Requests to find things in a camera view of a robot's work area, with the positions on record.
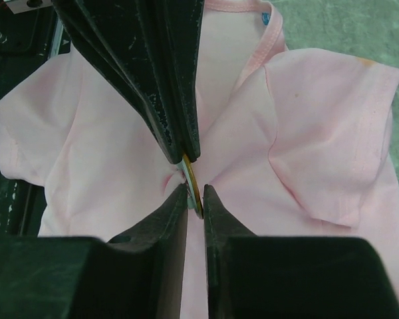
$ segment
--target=metal ring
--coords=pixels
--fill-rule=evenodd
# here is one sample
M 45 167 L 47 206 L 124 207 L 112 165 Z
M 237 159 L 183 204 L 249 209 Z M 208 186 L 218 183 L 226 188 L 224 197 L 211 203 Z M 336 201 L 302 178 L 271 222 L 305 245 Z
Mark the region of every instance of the metal ring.
M 182 161 L 178 164 L 178 167 L 183 171 L 186 177 L 186 183 L 189 187 L 190 196 L 188 197 L 188 207 L 190 209 L 195 209 L 197 216 L 200 219 L 204 219 L 200 189 L 198 188 L 191 162 L 186 154 L 184 154 Z

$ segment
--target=wrinkled fabric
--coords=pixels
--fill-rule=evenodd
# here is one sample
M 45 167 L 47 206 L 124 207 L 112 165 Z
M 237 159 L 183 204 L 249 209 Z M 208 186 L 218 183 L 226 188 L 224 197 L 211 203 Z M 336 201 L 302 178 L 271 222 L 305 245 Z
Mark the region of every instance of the wrinkled fabric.
M 206 1 L 196 81 L 201 192 L 213 185 L 258 235 L 365 238 L 399 298 L 399 186 L 388 155 L 398 83 L 397 68 L 371 60 L 289 51 L 270 3 Z M 0 170 L 45 187 L 40 236 L 104 241 L 184 182 L 74 47 L 0 101 Z M 207 318 L 206 288 L 203 222 L 190 212 L 181 318 Z

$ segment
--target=blue tag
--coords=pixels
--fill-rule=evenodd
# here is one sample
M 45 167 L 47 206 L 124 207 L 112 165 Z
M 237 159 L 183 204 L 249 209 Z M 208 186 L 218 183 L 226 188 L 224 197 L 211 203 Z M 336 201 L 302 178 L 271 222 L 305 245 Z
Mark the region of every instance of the blue tag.
M 263 21 L 264 25 L 268 25 L 270 19 L 271 19 L 271 15 L 269 13 L 263 12 L 261 14 L 261 20 Z

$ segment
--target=pink t-shirt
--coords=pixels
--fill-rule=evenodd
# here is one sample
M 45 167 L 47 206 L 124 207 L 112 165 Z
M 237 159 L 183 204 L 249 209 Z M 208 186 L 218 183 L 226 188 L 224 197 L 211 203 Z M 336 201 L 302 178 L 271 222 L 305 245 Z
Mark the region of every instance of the pink t-shirt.
M 399 186 L 388 156 L 398 83 L 398 69 L 374 61 L 288 51 L 268 2 L 207 0 L 196 82 L 201 192 L 213 185 L 258 235 L 367 239 L 399 298 Z M 0 170 L 45 187 L 41 236 L 104 241 L 184 181 L 74 48 L 0 101 Z M 181 318 L 207 318 L 203 221 L 194 212 Z

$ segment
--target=t-shirt sleeve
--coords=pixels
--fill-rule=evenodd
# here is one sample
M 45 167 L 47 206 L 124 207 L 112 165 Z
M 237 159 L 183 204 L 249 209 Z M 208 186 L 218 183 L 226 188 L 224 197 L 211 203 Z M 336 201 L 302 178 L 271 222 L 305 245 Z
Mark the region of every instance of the t-shirt sleeve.
M 80 99 L 82 57 L 56 56 L 0 100 L 0 170 L 44 185 L 68 136 Z
M 266 71 L 278 123 L 272 168 L 310 217 L 357 226 L 388 156 L 399 69 L 301 49 Z

